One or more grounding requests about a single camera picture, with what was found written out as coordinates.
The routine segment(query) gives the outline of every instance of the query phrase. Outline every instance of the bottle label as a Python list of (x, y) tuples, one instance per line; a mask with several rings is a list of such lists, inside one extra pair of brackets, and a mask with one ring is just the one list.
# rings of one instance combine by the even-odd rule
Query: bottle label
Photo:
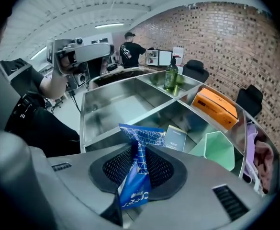
[(175, 78), (176, 78), (176, 74), (175, 73), (166, 72), (164, 87), (165, 88), (174, 87), (174, 85), (175, 85)]

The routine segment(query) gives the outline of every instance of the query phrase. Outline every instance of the brown cloth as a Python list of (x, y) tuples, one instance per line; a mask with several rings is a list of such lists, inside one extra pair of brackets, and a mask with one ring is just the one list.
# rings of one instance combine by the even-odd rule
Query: brown cloth
[(257, 140), (255, 144), (254, 165), (258, 170), (258, 176), (265, 194), (269, 192), (273, 172), (273, 160), (274, 153), (270, 145)]

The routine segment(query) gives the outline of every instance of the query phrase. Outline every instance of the vent slot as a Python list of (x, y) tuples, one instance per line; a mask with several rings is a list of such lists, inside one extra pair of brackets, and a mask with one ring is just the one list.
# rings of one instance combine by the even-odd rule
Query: vent slot
[(69, 167), (72, 167), (72, 165), (68, 162), (52, 165), (52, 168), (55, 172), (64, 170)]
[(228, 186), (219, 186), (212, 189), (221, 202), (222, 206), (228, 213), (231, 221), (234, 221), (248, 212), (245, 205), (238, 197), (229, 189)]

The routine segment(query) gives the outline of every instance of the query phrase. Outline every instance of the white ceiling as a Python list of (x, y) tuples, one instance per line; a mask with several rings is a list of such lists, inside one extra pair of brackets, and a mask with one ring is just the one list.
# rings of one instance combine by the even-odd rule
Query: white ceiling
[[(0, 46), (0, 60), (28, 60), (45, 47), (49, 38), (85, 37), (113, 30), (127, 31), (157, 13), (194, 1), (19, 0), (8, 19)], [(107, 23), (125, 25), (95, 29), (96, 25)]]

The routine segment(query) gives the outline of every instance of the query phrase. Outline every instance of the orange box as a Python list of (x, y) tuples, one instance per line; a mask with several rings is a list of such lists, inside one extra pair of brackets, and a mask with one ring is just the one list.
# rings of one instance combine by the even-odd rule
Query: orange box
[(227, 130), (230, 130), (238, 122), (235, 107), (208, 89), (203, 88), (199, 91), (192, 105), (202, 110)]

